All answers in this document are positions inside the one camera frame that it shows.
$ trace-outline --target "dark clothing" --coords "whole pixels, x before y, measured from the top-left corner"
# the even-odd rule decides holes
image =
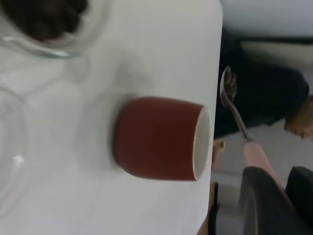
[[[239,42],[223,31],[214,138],[239,131],[220,97],[220,81],[226,66],[236,74],[238,89],[234,104],[248,128],[272,125],[291,117],[308,97],[309,86],[299,71],[252,62]]]

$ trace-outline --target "cup rim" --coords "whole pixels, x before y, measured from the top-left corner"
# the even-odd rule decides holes
[[[198,115],[193,142],[192,163],[193,163],[193,174],[196,181],[202,176],[207,165],[209,147],[211,142],[210,123],[211,123],[210,111],[207,107],[203,106]]]

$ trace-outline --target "glass jar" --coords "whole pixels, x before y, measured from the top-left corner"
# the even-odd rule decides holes
[[[81,16],[78,30],[47,42],[39,42],[23,33],[0,9],[0,45],[47,58],[77,56],[101,34],[111,4],[112,0],[88,0],[88,9]]]

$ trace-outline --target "wall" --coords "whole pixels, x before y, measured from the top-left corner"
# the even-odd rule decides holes
[[[311,0],[221,0],[224,25],[246,36],[313,37]]]

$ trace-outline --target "person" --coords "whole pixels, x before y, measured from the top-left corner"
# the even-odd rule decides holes
[[[221,76],[225,89],[237,107],[247,128],[272,125],[285,119],[285,129],[302,138],[313,138],[313,96],[303,75],[294,69],[250,60],[227,31],[223,30],[217,92],[215,131],[217,140],[238,132],[230,110],[220,97]]]

